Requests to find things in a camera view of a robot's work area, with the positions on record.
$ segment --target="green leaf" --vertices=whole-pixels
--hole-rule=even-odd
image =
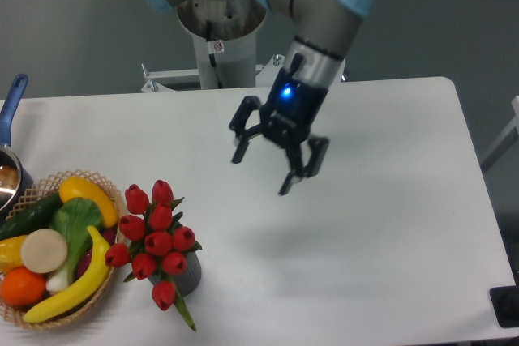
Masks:
[[[49,277],[52,284],[70,285],[74,282],[79,261],[92,247],[88,226],[98,230],[102,228],[101,211],[92,200],[70,199],[54,213],[49,228],[63,235],[68,251],[65,262]]]
[[[134,258],[134,256],[138,253],[140,253],[141,251],[144,250],[144,242],[143,241],[138,241],[138,242],[132,242],[129,246],[128,246],[128,253],[130,253],[130,256],[132,258]]]
[[[173,219],[171,220],[171,223],[176,224],[180,220],[180,218],[182,218],[183,215],[184,215],[183,212],[179,212],[178,214],[173,215]]]
[[[128,276],[126,276],[122,282],[127,283],[128,281],[132,281],[134,278],[135,278],[135,275],[133,274],[133,272],[130,272],[130,274]]]
[[[193,331],[196,331],[195,322],[193,321],[193,318],[191,317],[191,314],[189,313],[189,310],[186,307],[186,303],[184,302],[184,298],[177,290],[177,298],[175,299],[175,308],[177,309],[178,313],[182,318],[184,319],[184,322],[187,323],[187,325],[192,329]]]
[[[173,234],[173,231],[175,231],[175,229],[180,227],[180,224],[179,224],[178,220],[180,218],[182,218],[182,215],[184,215],[184,213],[183,212],[179,212],[178,214],[176,214],[173,217],[173,219],[171,220],[171,224],[169,225],[169,229],[167,230],[167,232],[169,234]]]
[[[184,254],[193,253],[197,250],[202,250],[202,245],[198,241],[195,241],[195,244],[193,245],[193,247],[191,247],[189,250],[184,251],[183,253]]]
[[[148,220],[149,220],[149,217],[150,215],[153,213],[153,210],[155,209],[157,205],[155,203],[150,203],[147,207],[146,207],[146,211],[144,212],[143,214],[143,219],[144,219],[144,223],[148,226]]]
[[[184,198],[180,198],[180,199],[175,199],[174,201],[172,201],[170,204],[171,211],[174,210],[176,208],[176,206],[179,205],[183,200],[184,200]]]

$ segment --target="red tulip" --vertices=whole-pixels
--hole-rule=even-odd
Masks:
[[[131,262],[131,271],[137,280],[145,279],[157,269],[155,258],[148,253],[140,253]]]
[[[179,227],[173,231],[173,248],[177,251],[189,250],[195,244],[195,233],[189,227]]]
[[[122,267],[130,262],[130,253],[124,243],[112,245],[105,254],[105,264],[107,267]]]
[[[171,250],[171,236],[166,231],[156,231],[146,236],[144,248],[150,254],[162,257]]]
[[[170,283],[169,281],[160,281],[157,285],[153,287],[152,290],[152,299],[155,301],[155,304],[163,310],[166,311],[171,305],[175,302],[175,298],[177,297],[175,284]]]
[[[138,216],[126,215],[119,219],[119,229],[130,241],[137,242],[144,238],[146,224]]]
[[[179,275],[186,270],[186,257],[177,251],[168,253],[161,262],[162,270],[169,275]]]
[[[146,212],[146,208],[149,205],[149,197],[137,184],[130,185],[124,192],[124,195],[127,198],[129,212],[132,214],[144,214]]]
[[[173,191],[167,182],[157,180],[153,186],[152,202],[171,203],[173,201]]]
[[[154,231],[167,230],[171,224],[171,207],[169,203],[158,203],[149,217],[149,226]]]

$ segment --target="gray wall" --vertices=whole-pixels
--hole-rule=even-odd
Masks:
[[[284,53],[294,34],[269,15],[258,61]],[[348,59],[352,80],[442,75],[456,85],[476,152],[512,118],[519,95],[517,0],[376,0]],[[27,97],[137,92],[149,70],[195,67],[173,15],[141,0],[0,0],[0,98],[29,74]],[[519,146],[487,175],[498,220],[519,240]]]

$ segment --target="yellow pepper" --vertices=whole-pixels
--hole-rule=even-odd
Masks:
[[[114,227],[118,222],[118,213],[114,203],[99,186],[86,178],[69,177],[65,179],[59,186],[59,197],[64,203],[73,198],[92,200],[101,211],[103,227],[106,229]]]
[[[26,237],[27,235],[20,235],[0,241],[0,272],[4,275],[24,265],[19,250]]]
[[[109,243],[93,226],[87,227],[92,237],[92,261],[87,271],[67,289],[33,306],[24,315],[27,323],[41,323],[78,306],[98,290],[108,277],[110,267],[105,265]]]

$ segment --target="blue pan handle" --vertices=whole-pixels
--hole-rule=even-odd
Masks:
[[[19,101],[22,99],[28,81],[29,77],[27,77],[27,75],[17,75],[9,90],[2,111],[0,111],[0,145],[11,145],[11,125],[13,117],[15,117],[16,109],[18,108]]]

